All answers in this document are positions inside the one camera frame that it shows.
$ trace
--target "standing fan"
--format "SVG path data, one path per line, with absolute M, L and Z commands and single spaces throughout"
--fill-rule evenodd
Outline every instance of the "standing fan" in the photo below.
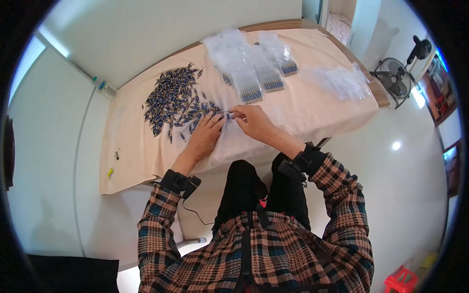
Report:
M 396 109 L 409 97 L 412 82 L 415 83 L 407 66 L 412 64 L 415 58 L 418 60 L 427 58 L 431 51 L 431 43 L 428 40 L 420 41 L 417 36 L 414 36 L 414 42 L 415 47 L 407 58 L 407 65 L 404 66 L 397 59 L 386 58 L 379 62 L 375 71 L 370 72 L 372 76 L 381 81 L 386 91 L 393 97 Z

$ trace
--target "plastic bottle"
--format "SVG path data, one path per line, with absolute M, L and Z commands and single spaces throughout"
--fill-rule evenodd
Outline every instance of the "plastic bottle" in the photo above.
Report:
M 102 82 L 97 82 L 97 77 L 95 76 L 93 78 L 93 83 L 98 87 L 98 90 L 106 97 L 108 97 L 108 99 L 112 100 L 115 95 L 116 95 L 116 90 L 111 88 L 109 86 L 109 84 L 103 80 Z

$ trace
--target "yellow object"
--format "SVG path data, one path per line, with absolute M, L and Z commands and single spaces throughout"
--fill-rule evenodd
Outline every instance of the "yellow object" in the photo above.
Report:
M 427 256 L 427 258 L 425 258 L 425 261 L 422 264 L 422 268 L 428 269 L 429 267 L 431 267 L 433 265 L 433 263 L 435 263 L 435 261 L 437 260 L 437 256 L 438 255 L 436 253 L 430 253 Z
M 109 173 L 107 174 L 107 177 L 109 178 L 109 180 L 111 180 L 111 175 L 112 175 L 113 173 L 114 173 L 114 169 L 111 168 L 111 169 L 109 170 Z

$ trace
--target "right hand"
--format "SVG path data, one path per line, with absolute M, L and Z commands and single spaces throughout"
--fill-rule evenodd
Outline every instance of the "right hand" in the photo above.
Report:
M 231 110 L 232 119 L 238 123 L 244 134 L 260 142 L 272 145 L 280 132 L 259 105 L 237 105 Z
M 275 126 L 258 105 L 237 105 L 231 110 L 232 119 L 238 123 L 244 134 L 268 144 L 294 159 L 306 145 L 288 132 Z

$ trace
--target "left hand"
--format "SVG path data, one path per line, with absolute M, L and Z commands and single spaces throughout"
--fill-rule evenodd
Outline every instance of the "left hand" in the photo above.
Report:
M 210 111 L 206 116 L 200 118 L 194 133 L 191 135 L 186 148 L 177 157 L 171 170 L 188 176 L 198 161 L 209 156 L 220 136 L 221 127 L 225 124 L 226 119 L 223 114 L 213 116 Z

